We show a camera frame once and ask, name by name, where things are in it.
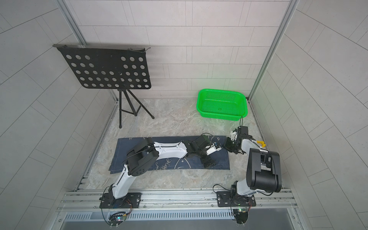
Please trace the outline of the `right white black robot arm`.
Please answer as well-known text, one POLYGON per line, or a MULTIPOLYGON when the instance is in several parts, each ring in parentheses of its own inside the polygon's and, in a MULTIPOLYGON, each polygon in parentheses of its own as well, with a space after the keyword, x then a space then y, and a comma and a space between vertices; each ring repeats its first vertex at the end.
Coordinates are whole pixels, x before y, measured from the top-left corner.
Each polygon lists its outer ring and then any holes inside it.
POLYGON ((234 154, 246 154, 245 179, 231 186, 231 195, 250 197, 255 193, 270 196, 282 189, 280 155, 266 149, 264 141, 249 135, 248 127, 239 126, 226 139, 224 148, 234 154))

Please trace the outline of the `dark blue embroidered pillowcase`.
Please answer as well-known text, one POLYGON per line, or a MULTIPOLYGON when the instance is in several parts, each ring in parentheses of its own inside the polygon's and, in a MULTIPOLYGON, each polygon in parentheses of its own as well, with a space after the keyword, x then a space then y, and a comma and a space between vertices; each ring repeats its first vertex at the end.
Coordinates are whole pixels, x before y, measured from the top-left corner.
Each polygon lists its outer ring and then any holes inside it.
MULTIPOLYGON (((159 143, 175 143, 181 140, 194 140, 196 136, 186 137, 153 137, 152 140, 159 143)), ((136 138, 120 138, 117 141, 114 157, 111 161, 109 172, 111 174, 120 173, 124 168, 124 161, 127 152, 144 140, 143 137, 136 138)), ((210 158, 216 162, 215 165, 209 167, 209 170, 229 170, 230 160, 228 151, 221 149, 210 155, 210 158)), ((178 169, 204 169, 204 165, 197 156, 178 158, 167 158, 158 160, 150 167, 150 171, 154 170, 178 170, 178 169)))

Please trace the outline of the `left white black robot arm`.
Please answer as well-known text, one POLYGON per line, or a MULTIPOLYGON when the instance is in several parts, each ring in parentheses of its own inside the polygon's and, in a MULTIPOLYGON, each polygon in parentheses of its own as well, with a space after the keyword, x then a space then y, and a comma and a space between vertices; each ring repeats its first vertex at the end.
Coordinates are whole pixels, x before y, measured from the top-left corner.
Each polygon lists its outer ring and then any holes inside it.
POLYGON ((108 194, 112 200, 125 198, 136 177, 146 173, 161 159, 197 156, 204 167, 209 168, 216 164, 210 155, 221 149, 220 144, 212 142, 204 134, 194 140, 181 140, 176 143, 160 143, 146 138, 127 153, 123 171, 117 181, 109 187, 108 194))

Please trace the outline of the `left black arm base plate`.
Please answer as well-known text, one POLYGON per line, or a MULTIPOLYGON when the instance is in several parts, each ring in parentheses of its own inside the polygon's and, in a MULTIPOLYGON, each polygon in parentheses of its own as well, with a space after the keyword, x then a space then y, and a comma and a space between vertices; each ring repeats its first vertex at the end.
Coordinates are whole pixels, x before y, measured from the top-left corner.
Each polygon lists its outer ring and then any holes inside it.
POLYGON ((100 209, 137 209, 140 205, 142 193, 128 193, 125 197, 115 199, 112 194, 104 193, 99 199, 100 209))

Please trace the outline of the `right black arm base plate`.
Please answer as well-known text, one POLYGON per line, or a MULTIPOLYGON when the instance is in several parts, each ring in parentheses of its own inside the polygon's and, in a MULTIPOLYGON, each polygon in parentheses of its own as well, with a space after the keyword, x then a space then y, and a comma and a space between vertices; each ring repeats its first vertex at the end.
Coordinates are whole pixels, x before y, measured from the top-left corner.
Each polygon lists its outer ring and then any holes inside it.
POLYGON ((254 196, 231 195, 230 191, 217 191, 218 207, 256 207, 254 196))

